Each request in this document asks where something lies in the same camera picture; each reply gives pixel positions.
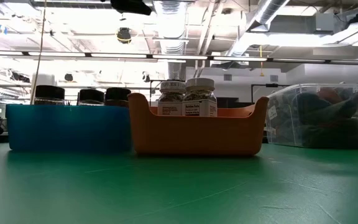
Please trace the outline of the dark cylinder weights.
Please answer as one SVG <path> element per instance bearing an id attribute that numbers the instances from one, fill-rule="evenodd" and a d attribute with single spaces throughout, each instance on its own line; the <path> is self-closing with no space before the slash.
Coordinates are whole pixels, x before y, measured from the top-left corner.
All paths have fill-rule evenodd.
<path id="1" fill-rule="evenodd" d="M 129 107 L 128 95 L 131 91 L 127 88 L 111 87 L 106 90 L 104 104 L 106 106 Z"/>

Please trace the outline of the grey air handling unit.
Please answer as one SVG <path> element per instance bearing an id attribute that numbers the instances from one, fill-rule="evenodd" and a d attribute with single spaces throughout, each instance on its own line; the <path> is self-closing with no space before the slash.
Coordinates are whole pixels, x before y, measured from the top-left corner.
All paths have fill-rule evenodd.
<path id="1" fill-rule="evenodd" d="M 269 32 L 284 34 L 333 34 L 334 15 L 316 13 L 313 16 L 276 16 Z"/>

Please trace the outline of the long horizontal light bar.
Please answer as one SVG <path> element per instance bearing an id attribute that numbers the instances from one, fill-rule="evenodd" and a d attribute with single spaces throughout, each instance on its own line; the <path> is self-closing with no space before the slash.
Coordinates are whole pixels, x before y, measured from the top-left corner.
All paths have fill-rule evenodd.
<path id="1" fill-rule="evenodd" d="M 274 58 L 274 57 L 232 57 L 214 55 L 155 55 L 155 54 L 117 54 L 90 52 L 25 52 L 0 50 L 4 57 L 40 57 L 40 58 L 97 58 L 97 59 L 130 59 L 130 60 L 202 60 L 220 62 L 262 62 L 262 63 L 307 63 L 331 65 L 358 65 L 358 60 L 333 60 L 310 58 Z"/>

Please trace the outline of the white-lid spice jar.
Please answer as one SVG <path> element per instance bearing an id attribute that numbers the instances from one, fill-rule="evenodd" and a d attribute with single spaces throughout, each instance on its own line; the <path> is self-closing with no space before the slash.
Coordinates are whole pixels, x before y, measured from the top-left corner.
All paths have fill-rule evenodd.
<path id="1" fill-rule="evenodd" d="M 161 116 L 181 116 L 182 101 L 185 96 L 185 83 L 164 81 L 160 85 L 157 114 Z"/>
<path id="2" fill-rule="evenodd" d="M 183 116 L 217 117 L 218 106 L 214 80 L 210 78 L 191 78 L 186 81 L 186 93 L 182 101 Z"/>

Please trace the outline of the dark grey cloth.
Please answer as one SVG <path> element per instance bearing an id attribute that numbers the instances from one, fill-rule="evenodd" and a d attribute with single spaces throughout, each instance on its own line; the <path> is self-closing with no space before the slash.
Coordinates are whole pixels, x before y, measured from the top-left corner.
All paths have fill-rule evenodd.
<path id="1" fill-rule="evenodd" d="M 330 103 L 313 93 L 296 97 L 301 145 L 310 148 L 358 149 L 358 94 Z"/>

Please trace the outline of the orange cloth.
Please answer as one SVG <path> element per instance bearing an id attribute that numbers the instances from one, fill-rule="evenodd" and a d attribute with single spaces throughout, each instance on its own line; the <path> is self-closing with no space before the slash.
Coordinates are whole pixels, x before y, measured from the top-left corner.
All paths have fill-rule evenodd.
<path id="1" fill-rule="evenodd" d="M 333 88 L 321 88 L 320 91 L 317 92 L 317 95 L 321 99 L 326 100 L 331 104 L 336 104 L 343 101 L 340 95 Z"/>

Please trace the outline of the clear plastic storage container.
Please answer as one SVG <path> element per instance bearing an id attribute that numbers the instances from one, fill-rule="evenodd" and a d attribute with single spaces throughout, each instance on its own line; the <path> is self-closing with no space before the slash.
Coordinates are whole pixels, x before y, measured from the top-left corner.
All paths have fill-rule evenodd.
<path id="1" fill-rule="evenodd" d="M 296 97 L 301 93 L 313 93 L 317 95 L 317 92 L 320 91 L 321 88 L 333 88 L 340 95 L 340 97 L 345 100 L 349 97 L 349 95 L 353 93 L 358 94 L 358 84 L 318 84 L 318 83 L 305 83 L 305 84 L 297 84 L 288 86 L 282 90 L 276 91 L 268 96 L 269 101 L 271 98 L 276 98 L 283 103 L 286 102 L 290 104 L 291 110 L 293 113 L 293 123 L 294 123 L 294 131 L 296 136 L 296 147 L 303 147 L 301 145 L 301 135 L 298 130 L 298 126 L 300 124 L 298 120 L 298 109 L 296 105 Z"/>

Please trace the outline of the orange plastic bin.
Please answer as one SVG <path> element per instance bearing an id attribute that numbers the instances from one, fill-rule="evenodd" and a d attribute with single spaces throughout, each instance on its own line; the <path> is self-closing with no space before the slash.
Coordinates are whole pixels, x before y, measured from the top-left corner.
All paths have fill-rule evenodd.
<path id="1" fill-rule="evenodd" d="M 142 155 L 253 156 L 262 147 L 269 98 L 244 108 L 220 108 L 217 117 L 159 116 L 140 93 L 129 114 L 135 152 Z"/>

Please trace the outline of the silver corrugated ventilation duct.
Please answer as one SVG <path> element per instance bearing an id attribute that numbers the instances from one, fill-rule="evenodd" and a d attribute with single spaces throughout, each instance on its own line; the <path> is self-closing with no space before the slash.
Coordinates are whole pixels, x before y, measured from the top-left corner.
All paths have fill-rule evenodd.
<path id="1" fill-rule="evenodd" d="M 181 1 L 154 1 L 153 7 L 157 14 L 158 36 L 161 52 L 165 55 L 183 55 L 185 43 L 185 22 L 187 3 Z"/>

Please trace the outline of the blue plastic bin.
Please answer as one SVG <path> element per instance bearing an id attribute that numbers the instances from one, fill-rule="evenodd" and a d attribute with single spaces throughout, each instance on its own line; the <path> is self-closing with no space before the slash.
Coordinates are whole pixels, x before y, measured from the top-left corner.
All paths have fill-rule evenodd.
<path id="1" fill-rule="evenodd" d="M 132 150 L 129 110 L 119 106 L 7 105 L 9 147 L 22 152 Z"/>

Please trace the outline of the silver round ventilation duct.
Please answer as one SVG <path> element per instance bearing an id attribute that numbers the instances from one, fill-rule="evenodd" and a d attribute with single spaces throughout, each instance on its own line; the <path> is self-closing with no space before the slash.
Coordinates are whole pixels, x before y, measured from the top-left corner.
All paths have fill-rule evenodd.
<path id="1" fill-rule="evenodd" d="M 252 45 L 251 33 L 264 33 L 270 30 L 273 19 L 278 11 L 290 0 L 260 0 L 257 9 L 246 14 L 246 23 L 241 26 L 240 36 L 227 51 L 226 56 L 240 57 Z"/>

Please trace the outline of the black background cabinet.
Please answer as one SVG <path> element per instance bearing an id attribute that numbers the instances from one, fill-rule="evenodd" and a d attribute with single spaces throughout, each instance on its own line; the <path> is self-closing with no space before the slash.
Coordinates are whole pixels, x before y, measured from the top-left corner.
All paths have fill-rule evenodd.
<path id="1" fill-rule="evenodd" d="M 238 98 L 233 97 L 217 97 L 218 108 L 235 108 Z"/>

